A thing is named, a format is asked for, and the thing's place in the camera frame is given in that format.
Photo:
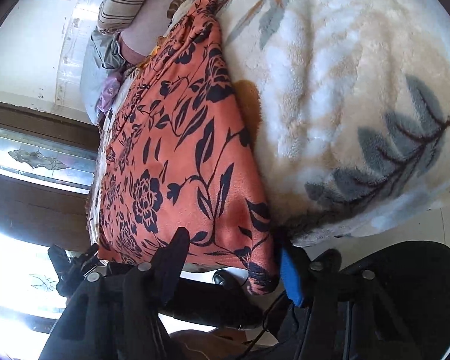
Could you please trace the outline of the orange black floral garment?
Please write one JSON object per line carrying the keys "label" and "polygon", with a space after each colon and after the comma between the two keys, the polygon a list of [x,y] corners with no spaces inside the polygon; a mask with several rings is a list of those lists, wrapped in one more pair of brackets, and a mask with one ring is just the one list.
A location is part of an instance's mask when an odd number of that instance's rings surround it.
{"label": "orange black floral garment", "polygon": [[217,0],[196,0],[104,128],[98,255],[136,265],[190,236],[187,263],[247,271],[272,292],[279,273],[251,140],[222,53]]}

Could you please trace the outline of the grey-blue pillow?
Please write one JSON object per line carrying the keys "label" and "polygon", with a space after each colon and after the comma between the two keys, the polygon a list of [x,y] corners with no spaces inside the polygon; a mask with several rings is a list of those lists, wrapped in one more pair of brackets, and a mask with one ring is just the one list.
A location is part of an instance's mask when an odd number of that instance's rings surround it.
{"label": "grey-blue pillow", "polygon": [[105,113],[97,109],[97,102],[105,79],[114,72],[123,76],[127,61],[122,57],[119,36],[105,35],[94,29],[88,40],[79,91],[88,118],[93,125],[98,125]]}

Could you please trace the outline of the pink bed sheet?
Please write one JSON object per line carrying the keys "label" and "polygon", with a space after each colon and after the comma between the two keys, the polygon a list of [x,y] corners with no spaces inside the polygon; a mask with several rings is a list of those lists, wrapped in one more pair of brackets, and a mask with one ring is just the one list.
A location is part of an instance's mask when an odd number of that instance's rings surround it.
{"label": "pink bed sheet", "polygon": [[131,24],[122,30],[118,43],[122,57],[131,64],[149,56],[171,22],[175,10],[186,0],[145,0]]}

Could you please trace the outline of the striped beige bolster pillow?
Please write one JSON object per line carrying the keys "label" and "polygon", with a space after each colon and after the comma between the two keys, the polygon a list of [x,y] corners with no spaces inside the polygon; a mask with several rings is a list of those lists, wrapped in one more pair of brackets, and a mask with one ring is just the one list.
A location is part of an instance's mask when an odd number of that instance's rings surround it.
{"label": "striped beige bolster pillow", "polygon": [[97,31],[113,35],[127,28],[145,0],[104,0],[100,5]]}

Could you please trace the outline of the dark wooden window frame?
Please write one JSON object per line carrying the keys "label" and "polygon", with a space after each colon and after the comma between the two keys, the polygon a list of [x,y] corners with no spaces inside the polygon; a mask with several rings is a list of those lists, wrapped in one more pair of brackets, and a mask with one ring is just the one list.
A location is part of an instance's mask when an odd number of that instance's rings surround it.
{"label": "dark wooden window frame", "polygon": [[86,250],[98,146],[91,124],[0,102],[0,233]]}

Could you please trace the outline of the cream leaf-pattern fleece blanket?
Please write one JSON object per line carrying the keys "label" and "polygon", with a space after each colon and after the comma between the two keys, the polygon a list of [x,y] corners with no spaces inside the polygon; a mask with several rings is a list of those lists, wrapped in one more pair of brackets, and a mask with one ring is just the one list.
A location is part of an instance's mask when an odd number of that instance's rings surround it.
{"label": "cream leaf-pattern fleece blanket", "polygon": [[438,0],[218,0],[275,222],[296,245],[450,204],[450,16]]}

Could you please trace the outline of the purple floral cloth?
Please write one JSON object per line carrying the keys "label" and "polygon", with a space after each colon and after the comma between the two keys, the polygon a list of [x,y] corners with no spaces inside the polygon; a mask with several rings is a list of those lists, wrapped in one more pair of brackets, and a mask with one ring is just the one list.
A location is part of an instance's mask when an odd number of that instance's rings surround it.
{"label": "purple floral cloth", "polygon": [[105,79],[97,102],[99,111],[105,113],[111,108],[122,86],[122,82],[123,76],[120,72],[114,72]]}

